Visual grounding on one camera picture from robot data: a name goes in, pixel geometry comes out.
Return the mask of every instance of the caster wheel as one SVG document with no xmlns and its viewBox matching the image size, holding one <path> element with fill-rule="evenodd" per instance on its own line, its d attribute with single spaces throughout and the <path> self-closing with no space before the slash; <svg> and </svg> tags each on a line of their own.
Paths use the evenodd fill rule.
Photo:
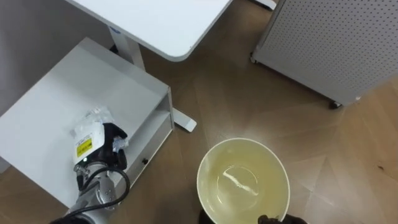
<svg viewBox="0 0 398 224">
<path fill-rule="evenodd" d="M 342 106 L 341 103 L 337 103 L 337 102 L 333 101 L 333 102 L 331 102 L 331 103 L 329 104 L 329 109 L 335 110 L 335 109 L 340 108 L 341 106 Z"/>
<path fill-rule="evenodd" d="M 266 5 L 262 5 L 262 7 L 263 7 L 265 10 L 267 10 L 267 11 L 270 11 L 270 12 L 273 12 L 273 11 L 274 11 L 273 9 L 271 9 L 270 7 L 268 7 L 268 6 L 266 6 Z"/>
<path fill-rule="evenodd" d="M 253 63 L 253 64 L 257 64 L 257 63 L 258 63 L 258 61 L 257 61 L 256 59 L 253 58 L 253 52 L 250 53 L 250 61 L 251 61 L 251 63 Z"/>
</svg>

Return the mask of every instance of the desk leg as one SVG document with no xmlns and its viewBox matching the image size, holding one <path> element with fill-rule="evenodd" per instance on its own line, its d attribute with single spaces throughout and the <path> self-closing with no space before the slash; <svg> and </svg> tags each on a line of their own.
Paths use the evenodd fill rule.
<svg viewBox="0 0 398 224">
<path fill-rule="evenodd" d="M 10 164 L 5 161 L 2 157 L 0 157 L 0 174 L 2 174 L 6 169 L 10 167 Z"/>
<path fill-rule="evenodd" d="M 145 65 L 141 56 L 141 51 L 139 50 L 139 44 L 112 27 L 109 27 L 109 31 L 114 44 L 118 48 L 119 56 L 145 71 Z M 197 125 L 195 120 L 175 108 L 173 108 L 173 116 L 174 123 L 189 132 L 192 132 Z"/>
</svg>

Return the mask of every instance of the white side table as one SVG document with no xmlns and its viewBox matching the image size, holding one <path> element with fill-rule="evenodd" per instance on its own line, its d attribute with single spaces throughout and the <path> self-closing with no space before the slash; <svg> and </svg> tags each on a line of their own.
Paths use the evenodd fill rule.
<svg viewBox="0 0 398 224">
<path fill-rule="evenodd" d="M 75 121 L 107 106 L 128 134 L 126 173 L 138 178 L 174 128 L 170 88 L 90 39 L 0 117 L 0 156 L 67 207 L 78 196 L 73 171 Z M 111 175 L 120 194 L 124 181 Z"/>
</svg>

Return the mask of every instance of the white wall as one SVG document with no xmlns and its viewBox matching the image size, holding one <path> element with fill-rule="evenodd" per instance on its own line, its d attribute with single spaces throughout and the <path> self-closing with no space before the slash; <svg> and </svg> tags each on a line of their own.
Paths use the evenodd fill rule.
<svg viewBox="0 0 398 224">
<path fill-rule="evenodd" d="M 64 0 L 0 0 L 0 115 L 84 37 L 113 44 L 104 24 Z"/>
</svg>

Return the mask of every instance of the desk foot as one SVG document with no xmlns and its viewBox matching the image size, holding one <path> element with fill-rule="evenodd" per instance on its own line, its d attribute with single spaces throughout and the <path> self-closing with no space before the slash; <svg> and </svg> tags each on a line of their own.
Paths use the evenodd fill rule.
<svg viewBox="0 0 398 224">
<path fill-rule="evenodd" d="M 192 132 L 197 126 L 197 122 L 187 115 L 183 114 L 181 111 L 173 108 L 174 123 L 181 126 L 181 128 Z"/>
</svg>

